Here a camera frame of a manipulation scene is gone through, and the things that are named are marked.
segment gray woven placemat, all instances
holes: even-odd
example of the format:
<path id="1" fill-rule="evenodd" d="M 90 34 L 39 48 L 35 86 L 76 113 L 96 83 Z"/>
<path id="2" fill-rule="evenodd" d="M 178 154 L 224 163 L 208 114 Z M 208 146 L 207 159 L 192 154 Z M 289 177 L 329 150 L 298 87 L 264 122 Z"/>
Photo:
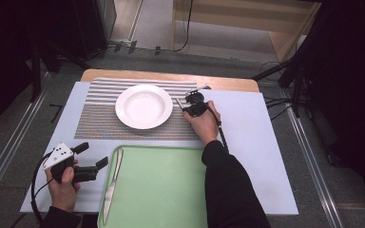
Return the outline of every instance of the gray woven placemat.
<path id="1" fill-rule="evenodd" d="M 120 94 L 135 85 L 150 84 L 163 88 L 173 100 L 169 119 L 152 129 L 139 130 L 123 124 L 115 113 L 115 103 Z M 126 80 L 97 78 L 90 83 L 86 102 L 75 133 L 75 139 L 88 140 L 145 140 L 145 141 L 190 141 L 198 137 L 183 118 L 176 102 L 184 105 L 185 93 L 197 87 L 196 82 Z"/>

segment knife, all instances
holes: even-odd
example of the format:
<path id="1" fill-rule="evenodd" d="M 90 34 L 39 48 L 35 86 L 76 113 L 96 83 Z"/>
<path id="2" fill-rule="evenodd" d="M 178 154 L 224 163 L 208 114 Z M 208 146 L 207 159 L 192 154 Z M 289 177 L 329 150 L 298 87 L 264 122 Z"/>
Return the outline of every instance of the knife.
<path id="1" fill-rule="evenodd" d="M 106 221 L 108 219 L 109 208 L 111 206 L 112 196 L 114 195 L 115 190 L 115 182 L 117 181 L 117 176 L 120 171 L 121 160 L 123 159 L 124 150 L 120 147 L 117 149 L 117 165 L 115 166 L 114 176 L 112 177 L 112 182 L 109 187 L 106 189 L 105 195 L 105 208 L 104 208 L 104 216 L 103 216 L 103 224 L 106 225 Z"/>

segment white plate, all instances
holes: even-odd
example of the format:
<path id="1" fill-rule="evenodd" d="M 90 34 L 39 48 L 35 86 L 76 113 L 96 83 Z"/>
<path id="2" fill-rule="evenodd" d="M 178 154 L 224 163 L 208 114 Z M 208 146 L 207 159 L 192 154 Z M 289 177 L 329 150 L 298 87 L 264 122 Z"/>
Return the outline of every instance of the white plate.
<path id="1" fill-rule="evenodd" d="M 164 123 L 172 110 L 170 95 L 155 85 L 130 87 L 121 93 L 115 104 L 118 118 L 136 129 L 150 129 Z"/>

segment hand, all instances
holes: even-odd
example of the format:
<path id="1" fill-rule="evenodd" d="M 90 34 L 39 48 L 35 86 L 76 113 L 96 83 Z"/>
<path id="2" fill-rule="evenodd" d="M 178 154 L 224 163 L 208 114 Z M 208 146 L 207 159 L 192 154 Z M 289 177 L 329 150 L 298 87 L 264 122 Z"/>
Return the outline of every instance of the hand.
<path id="1" fill-rule="evenodd" d="M 46 169 L 47 181 L 52 179 L 51 169 Z M 49 193 L 51 194 L 52 206 L 58 209 L 73 212 L 76 203 L 76 192 L 81 188 L 80 183 L 74 183 L 73 167 L 67 167 L 62 175 L 62 183 L 52 180 L 49 185 Z"/>
<path id="2" fill-rule="evenodd" d="M 213 101 L 208 102 L 210 108 L 215 112 L 218 120 L 221 120 L 221 114 L 216 110 Z M 206 110 L 199 117 L 191 117 L 188 112 L 184 111 L 183 116 L 191 123 L 195 133 L 200 137 L 204 144 L 208 144 L 217 140 L 219 134 L 219 128 L 216 124 L 216 120 L 209 110 Z"/>

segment person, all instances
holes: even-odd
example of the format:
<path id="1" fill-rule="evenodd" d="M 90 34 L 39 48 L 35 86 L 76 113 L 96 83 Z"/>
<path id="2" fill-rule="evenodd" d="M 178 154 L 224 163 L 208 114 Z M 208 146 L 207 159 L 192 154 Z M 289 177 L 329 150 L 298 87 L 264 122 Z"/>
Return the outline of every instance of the person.
<path id="1" fill-rule="evenodd" d="M 209 101 L 208 105 L 220 120 L 221 114 L 214 103 Z M 218 141 L 219 128 L 212 113 L 206 110 L 201 116 L 194 118 L 184 112 L 183 116 L 205 144 L 202 162 L 206 165 L 205 201 L 208 227 L 270 227 L 247 172 Z M 50 180 L 49 170 L 46 174 Z M 68 167 L 62 177 L 62 184 L 56 181 L 49 183 L 52 206 L 41 227 L 77 227 L 81 218 L 71 212 L 80 185 L 72 186 L 72 179 L 73 169 Z"/>

